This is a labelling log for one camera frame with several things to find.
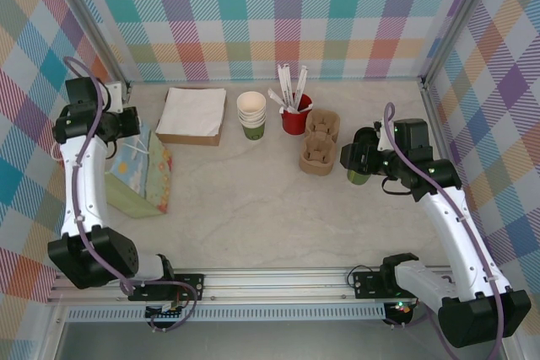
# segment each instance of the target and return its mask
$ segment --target green paper cup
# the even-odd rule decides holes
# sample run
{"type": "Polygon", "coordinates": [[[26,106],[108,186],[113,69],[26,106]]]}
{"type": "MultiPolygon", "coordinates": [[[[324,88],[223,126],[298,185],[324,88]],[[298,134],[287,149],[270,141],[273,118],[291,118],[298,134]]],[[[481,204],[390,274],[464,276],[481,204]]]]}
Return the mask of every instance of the green paper cup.
{"type": "Polygon", "coordinates": [[[369,178],[370,175],[361,175],[354,170],[347,170],[347,179],[354,185],[363,185],[369,178]]]}
{"type": "Polygon", "coordinates": [[[261,139],[264,135],[264,122],[257,128],[248,128],[244,125],[242,125],[242,128],[244,128],[244,134],[246,134],[246,138],[251,139],[252,141],[261,139]]]}

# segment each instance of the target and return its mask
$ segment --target black bracket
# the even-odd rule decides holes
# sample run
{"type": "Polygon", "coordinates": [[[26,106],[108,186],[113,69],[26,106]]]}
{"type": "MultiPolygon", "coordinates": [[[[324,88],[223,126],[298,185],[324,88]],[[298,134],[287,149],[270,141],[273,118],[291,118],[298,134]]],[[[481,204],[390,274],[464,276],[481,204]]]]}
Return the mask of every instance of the black bracket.
{"type": "MultiPolygon", "coordinates": [[[[203,299],[203,274],[175,274],[175,281],[189,284],[197,291],[197,301],[203,299]]],[[[190,290],[185,290],[180,286],[173,285],[172,287],[174,288],[174,297],[171,299],[173,302],[172,309],[162,311],[154,306],[148,306],[144,311],[144,317],[146,319],[155,316],[154,325],[158,328],[169,328],[183,316],[182,310],[184,307],[181,306],[181,302],[187,301],[188,299],[193,302],[193,294],[190,290]]]]}
{"type": "Polygon", "coordinates": [[[354,296],[356,299],[370,298],[415,298],[401,288],[388,289],[379,271],[356,271],[353,273],[354,296]]]}
{"type": "MultiPolygon", "coordinates": [[[[204,275],[203,274],[174,274],[170,268],[170,263],[165,258],[164,261],[165,275],[169,274],[162,279],[166,282],[167,280],[175,280],[177,282],[184,282],[189,284],[197,290],[197,299],[203,297],[203,287],[204,287],[204,275]]],[[[177,299],[178,294],[180,294],[180,299],[186,299],[188,293],[180,286],[174,284],[141,284],[136,286],[133,291],[133,295],[129,296],[129,301],[171,301],[174,303],[177,299]]],[[[189,292],[190,299],[193,299],[191,292],[189,292]]]]}

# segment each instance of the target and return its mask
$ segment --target plaid fabric backdrop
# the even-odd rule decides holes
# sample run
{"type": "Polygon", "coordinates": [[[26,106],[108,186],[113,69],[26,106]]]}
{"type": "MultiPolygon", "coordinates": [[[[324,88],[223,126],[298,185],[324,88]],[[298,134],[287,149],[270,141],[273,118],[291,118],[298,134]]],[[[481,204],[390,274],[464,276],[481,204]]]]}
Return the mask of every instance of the plaid fabric backdrop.
{"type": "Polygon", "coordinates": [[[453,1],[86,3],[127,77],[160,82],[276,78],[278,63],[311,78],[417,77],[453,1]]]}
{"type": "Polygon", "coordinates": [[[439,49],[440,42],[445,37],[446,33],[448,32],[448,29],[450,28],[450,24],[452,20],[454,19],[454,16],[456,15],[456,12],[460,9],[462,3],[464,0],[454,0],[452,2],[451,7],[448,9],[448,13],[445,16],[445,19],[442,23],[442,25],[439,28],[439,31],[437,32],[437,36],[435,37],[435,40],[433,41],[433,44],[431,45],[431,48],[429,49],[428,56],[425,58],[424,64],[422,66],[422,69],[420,70],[420,75],[424,76],[429,68],[429,65],[431,65],[431,62],[433,61],[433,56],[439,49]]]}
{"type": "Polygon", "coordinates": [[[540,334],[540,0],[481,0],[431,92],[476,224],[540,334]]]}
{"type": "Polygon", "coordinates": [[[109,75],[65,0],[0,0],[0,10],[0,359],[19,360],[36,347],[56,276],[46,247],[64,208],[63,172],[49,156],[68,99],[62,58],[109,75]]]}

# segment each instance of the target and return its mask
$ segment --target white marble surface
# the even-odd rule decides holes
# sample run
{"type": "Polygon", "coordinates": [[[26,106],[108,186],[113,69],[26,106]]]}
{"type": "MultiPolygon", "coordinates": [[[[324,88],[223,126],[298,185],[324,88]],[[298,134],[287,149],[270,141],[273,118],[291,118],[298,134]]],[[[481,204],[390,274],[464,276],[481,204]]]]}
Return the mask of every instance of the white marble surface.
{"type": "MultiPolygon", "coordinates": [[[[236,97],[247,90],[266,95],[269,86],[278,91],[277,82],[212,83],[226,88],[228,98],[219,147],[169,145],[169,212],[131,219],[111,207],[113,227],[140,250],[165,254],[177,268],[372,266],[409,251],[427,265],[447,264],[420,207],[412,197],[385,195],[382,177],[353,185],[339,162],[326,177],[302,172],[302,137],[283,131],[278,105],[269,98],[264,137],[246,139],[236,97]]],[[[133,88],[130,104],[153,128],[168,88],[133,88]]],[[[316,107],[341,116],[338,150],[352,142],[356,130],[379,120],[389,100],[396,104],[397,119],[425,118],[412,81],[308,82],[305,92],[316,107]]],[[[400,185],[387,187],[398,190],[400,185]]]]}

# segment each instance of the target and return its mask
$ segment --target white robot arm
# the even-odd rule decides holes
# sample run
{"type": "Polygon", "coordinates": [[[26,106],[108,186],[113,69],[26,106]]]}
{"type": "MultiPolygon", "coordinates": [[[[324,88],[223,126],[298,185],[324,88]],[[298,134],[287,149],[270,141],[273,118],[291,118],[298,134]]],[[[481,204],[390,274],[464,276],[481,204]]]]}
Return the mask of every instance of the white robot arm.
{"type": "MultiPolygon", "coordinates": [[[[102,94],[107,94],[109,103],[101,114],[97,131],[89,139],[84,156],[77,162],[84,143],[87,141],[97,109],[95,86],[90,78],[76,78],[66,82],[70,105],[58,117],[53,135],[60,144],[66,174],[66,211],[61,238],[52,241],[49,257],[78,288],[99,287],[116,277],[100,266],[84,246],[84,236],[90,240],[94,250],[123,277],[134,282],[150,280],[174,280],[170,263],[162,256],[146,254],[137,249],[128,238],[110,227],[105,193],[105,159],[107,143],[119,138],[139,134],[137,110],[122,107],[120,84],[107,87],[100,83],[102,94]],[[73,193],[73,169],[76,173],[77,193],[73,193]],[[73,206],[77,196],[80,214],[76,218],[73,206]]],[[[165,290],[167,287],[147,287],[165,290]]]]}
{"type": "Polygon", "coordinates": [[[431,219],[450,262],[455,283],[436,276],[412,254],[385,258],[381,274],[386,290],[406,290],[438,314],[440,327],[454,347],[495,338],[499,298],[504,311],[504,336],[512,335],[531,308],[530,299],[523,290],[513,291],[495,265],[474,226],[453,164],[446,159],[433,160],[425,121],[383,120],[374,127],[362,128],[354,143],[343,147],[340,161],[346,169],[362,175],[400,180],[431,219]],[[465,223],[472,225],[470,233],[465,223]],[[484,268],[483,260],[489,269],[484,268]]]}

